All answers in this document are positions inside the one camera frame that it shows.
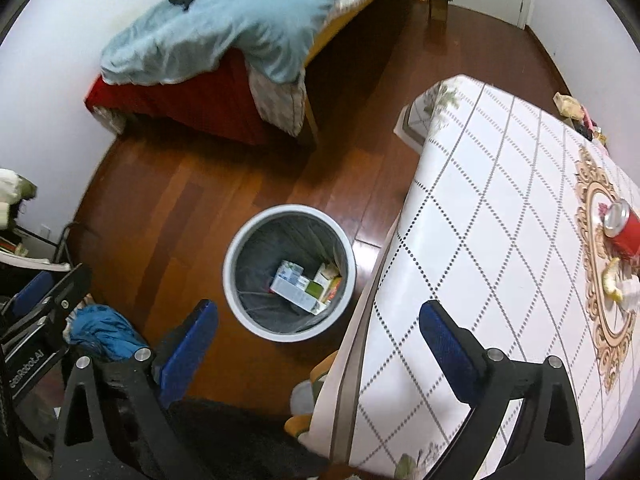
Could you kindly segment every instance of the can lid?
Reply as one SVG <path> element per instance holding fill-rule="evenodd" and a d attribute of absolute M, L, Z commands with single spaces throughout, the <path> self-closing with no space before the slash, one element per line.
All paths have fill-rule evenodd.
<path fill-rule="evenodd" d="M 609 238 L 618 236 L 622 229 L 625 228 L 626 222 L 629 220 L 631 208 L 626 200 L 620 199 L 611 204 L 607 213 L 604 215 L 602 223 L 604 234 Z"/>

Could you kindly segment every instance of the banana peel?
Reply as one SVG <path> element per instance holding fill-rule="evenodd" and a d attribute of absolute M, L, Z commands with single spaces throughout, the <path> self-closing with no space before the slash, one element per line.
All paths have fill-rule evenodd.
<path fill-rule="evenodd" d="M 616 283 L 616 276 L 620 270 L 620 258 L 612 258 L 602 271 L 602 290 L 608 298 L 611 298 L 618 304 L 624 300 L 622 291 Z"/>

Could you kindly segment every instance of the ornate gold frame pattern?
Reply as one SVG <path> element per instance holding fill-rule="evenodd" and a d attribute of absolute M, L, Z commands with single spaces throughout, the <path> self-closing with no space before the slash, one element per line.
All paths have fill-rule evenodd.
<path fill-rule="evenodd" d="M 580 203 L 575 219 L 583 246 L 585 308 L 593 321 L 591 338 L 596 350 L 598 371 L 603 376 L 605 390 L 609 393 L 618 379 L 620 367 L 626 358 L 629 345 L 631 345 L 636 313 L 623 311 L 613 303 L 613 308 L 619 310 L 622 327 L 616 332 L 613 332 L 609 327 L 606 317 L 607 299 L 602 290 L 599 267 L 602 267 L 603 262 L 607 263 L 612 257 L 617 256 L 617 253 L 604 236 L 602 224 L 594 221 L 591 212 L 596 194 L 603 194 L 612 202 L 618 199 L 618 194 L 605 171 L 596 165 L 588 150 L 583 146 L 580 147 L 580 160 L 575 163 L 575 167 L 577 170 L 575 192 Z M 638 268 L 632 268 L 631 272 L 637 274 Z"/>

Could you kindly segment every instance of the wooden floor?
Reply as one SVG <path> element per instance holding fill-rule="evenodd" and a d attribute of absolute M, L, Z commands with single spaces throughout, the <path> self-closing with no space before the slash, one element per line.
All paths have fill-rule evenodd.
<path fill-rule="evenodd" d="M 220 327 L 191 394 L 288 413 L 292 387 L 338 348 L 349 320 L 289 345 L 261 340 L 236 321 L 222 262 L 249 218 L 282 203 L 325 211 L 353 241 L 360 290 L 418 162 L 392 133 L 404 104 L 465 73 L 554 111 L 560 83 L 529 34 L 457 7 L 445 35 L 428 34 L 424 10 L 377 0 L 310 65 L 321 129 L 313 153 L 276 131 L 268 146 L 248 148 L 170 121 L 139 121 L 99 168 L 78 212 L 92 233 L 73 239 L 77 260 L 94 270 L 96 299 L 151 344 L 200 298 L 218 304 Z"/>

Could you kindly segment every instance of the wall outlet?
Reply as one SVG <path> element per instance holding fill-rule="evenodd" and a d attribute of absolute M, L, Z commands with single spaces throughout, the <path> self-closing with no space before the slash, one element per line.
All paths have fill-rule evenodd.
<path fill-rule="evenodd" d="M 38 231 L 38 236 L 41 236 L 45 240 L 49 240 L 49 237 L 51 236 L 51 229 L 42 224 L 40 226 L 40 230 Z"/>

